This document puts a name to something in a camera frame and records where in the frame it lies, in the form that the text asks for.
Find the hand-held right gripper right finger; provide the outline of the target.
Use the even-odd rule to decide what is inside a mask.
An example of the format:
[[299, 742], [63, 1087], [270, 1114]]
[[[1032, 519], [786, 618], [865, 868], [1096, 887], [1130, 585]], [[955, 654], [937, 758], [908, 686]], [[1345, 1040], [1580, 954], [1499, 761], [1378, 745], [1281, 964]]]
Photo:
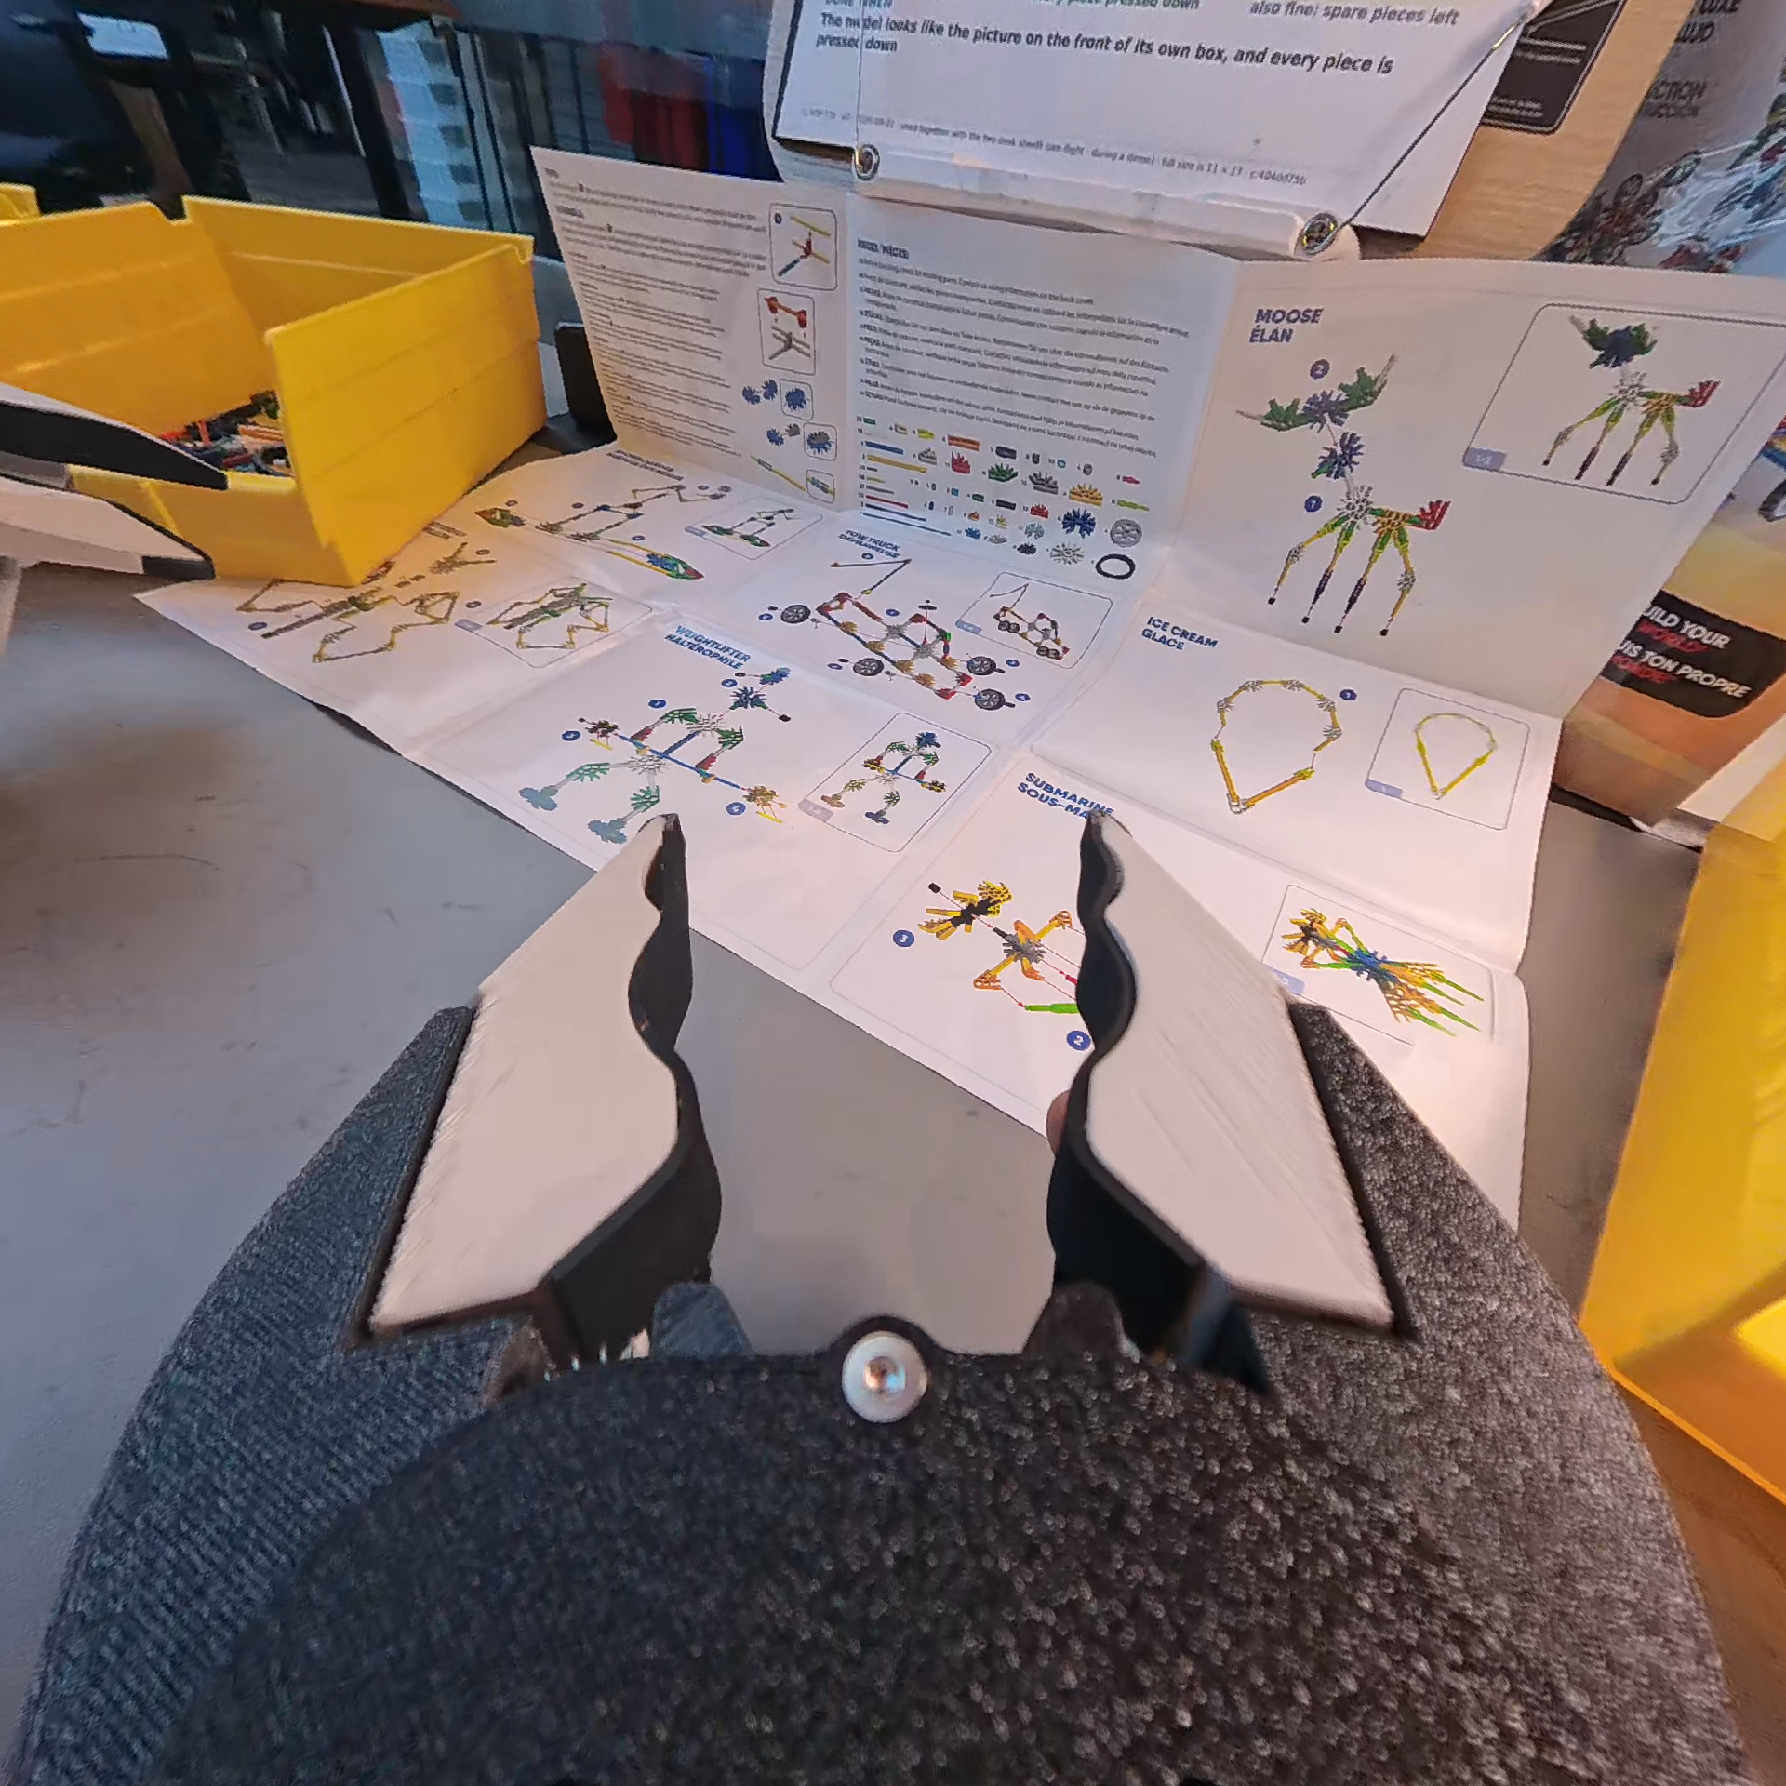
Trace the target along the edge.
[[1265, 1388], [1249, 1315], [1396, 1308], [1279, 985], [1112, 817], [1086, 823], [1077, 1010], [1046, 1232], [1143, 1357]]

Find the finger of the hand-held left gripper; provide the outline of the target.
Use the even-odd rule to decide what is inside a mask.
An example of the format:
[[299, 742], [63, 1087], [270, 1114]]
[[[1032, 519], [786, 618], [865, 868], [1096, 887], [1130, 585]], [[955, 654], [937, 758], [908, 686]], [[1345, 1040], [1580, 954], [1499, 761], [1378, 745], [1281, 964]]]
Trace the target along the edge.
[[2, 385], [2, 472], [68, 486], [71, 470], [228, 491], [228, 476], [163, 438], [111, 418]]
[[44, 476], [2, 472], [2, 572], [31, 566], [196, 581], [217, 575], [210, 558], [131, 511]]

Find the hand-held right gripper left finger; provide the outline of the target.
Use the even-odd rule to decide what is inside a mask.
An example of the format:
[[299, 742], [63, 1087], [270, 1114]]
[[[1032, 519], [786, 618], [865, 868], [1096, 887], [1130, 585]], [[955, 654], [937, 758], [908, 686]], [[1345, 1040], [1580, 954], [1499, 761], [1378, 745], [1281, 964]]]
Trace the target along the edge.
[[639, 1354], [706, 1282], [723, 1194], [678, 1056], [685, 838], [649, 818], [483, 985], [393, 1230], [376, 1336], [523, 1315], [558, 1366]]

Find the pile of colourful building pieces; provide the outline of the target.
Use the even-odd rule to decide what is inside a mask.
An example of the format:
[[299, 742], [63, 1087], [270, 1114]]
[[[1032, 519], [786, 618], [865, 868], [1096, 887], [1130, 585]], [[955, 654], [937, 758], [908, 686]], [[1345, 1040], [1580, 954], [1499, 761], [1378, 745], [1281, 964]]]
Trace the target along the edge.
[[262, 390], [240, 406], [163, 432], [159, 440], [217, 472], [278, 478], [295, 475], [273, 390]]

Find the yellow plastic parts bin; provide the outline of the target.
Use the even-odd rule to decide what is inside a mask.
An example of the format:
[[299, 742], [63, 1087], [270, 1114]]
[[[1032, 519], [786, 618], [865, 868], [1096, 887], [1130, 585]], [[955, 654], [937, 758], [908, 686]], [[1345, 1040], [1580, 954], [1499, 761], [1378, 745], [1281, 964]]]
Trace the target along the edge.
[[1784, 852], [1722, 826], [1667, 980], [1581, 1330], [1616, 1382], [1784, 1497]]
[[2, 227], [4, 385], [148, 436], [273, 392], [288, 476], [76, 467], [221, 576], [351, 588], [544, 424], [527, 237], [188, 196]]

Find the white building instruction sheet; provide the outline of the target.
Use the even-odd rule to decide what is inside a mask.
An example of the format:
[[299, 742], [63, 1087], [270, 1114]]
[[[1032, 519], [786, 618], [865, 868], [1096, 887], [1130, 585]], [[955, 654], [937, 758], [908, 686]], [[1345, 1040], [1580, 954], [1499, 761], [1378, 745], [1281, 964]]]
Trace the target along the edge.
[[1563, 714], [1782, 410], [1782, 284], [1328, 271], [540, 151], [616, 443], [148, 605], [1006, 1114], [1129, 823], [1517, 1217]]

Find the white printed task card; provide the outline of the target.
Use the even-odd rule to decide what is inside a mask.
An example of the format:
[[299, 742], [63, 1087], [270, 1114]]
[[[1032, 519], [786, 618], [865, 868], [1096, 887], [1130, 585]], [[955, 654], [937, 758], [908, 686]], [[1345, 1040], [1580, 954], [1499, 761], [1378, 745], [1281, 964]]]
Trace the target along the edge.
[[1538, 8], [775, 5], [765, 118], [786, 156], [872, 142], [1419, 237]]

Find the dark background shelving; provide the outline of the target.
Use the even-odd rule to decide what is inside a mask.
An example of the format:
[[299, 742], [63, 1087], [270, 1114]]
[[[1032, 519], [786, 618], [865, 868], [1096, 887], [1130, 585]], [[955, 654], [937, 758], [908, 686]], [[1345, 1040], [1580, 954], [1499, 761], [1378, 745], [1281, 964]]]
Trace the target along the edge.
[[775, 178], [770, 2], [4, 2], [2, 175], [535, 238], [528, 154]]

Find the colourful toy set box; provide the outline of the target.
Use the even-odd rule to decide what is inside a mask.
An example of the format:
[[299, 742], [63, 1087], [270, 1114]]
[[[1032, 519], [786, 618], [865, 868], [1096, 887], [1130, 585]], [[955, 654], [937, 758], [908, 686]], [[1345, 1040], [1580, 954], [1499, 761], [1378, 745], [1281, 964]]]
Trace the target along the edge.
[[[1784, 98], [1743, 138], [1684, 118], [1633, 135], [1552, 261], [1784, 276]], [[1647, 602], [1561, 733], [1558, 787], [1661, 826], [1782, 719], [1782, 428]]]

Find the white card stand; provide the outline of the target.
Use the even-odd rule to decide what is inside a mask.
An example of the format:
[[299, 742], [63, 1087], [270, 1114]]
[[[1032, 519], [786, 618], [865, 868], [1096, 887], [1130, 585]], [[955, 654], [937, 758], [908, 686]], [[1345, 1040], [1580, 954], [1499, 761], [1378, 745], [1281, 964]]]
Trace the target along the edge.
[[856, 189], [884, 202], [1082, 231], [1175, 240], [1249, 260], [1341, 264], [1363, 251], [1353, 225], [1333, 212], [1300, 212], [1211, 196], [1162, 193], [1069, 180], [1050, 173], [998, 171], [913, 151], [855, 144]]

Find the brown cardboard box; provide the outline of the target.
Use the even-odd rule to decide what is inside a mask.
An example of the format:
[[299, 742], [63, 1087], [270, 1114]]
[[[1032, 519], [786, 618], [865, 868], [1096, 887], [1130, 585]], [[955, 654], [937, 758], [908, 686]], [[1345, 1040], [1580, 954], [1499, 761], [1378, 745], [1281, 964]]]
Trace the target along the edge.
[[1782, 5], [1546, 5], [1416, 258], [1663, 261], [1780, 72]]

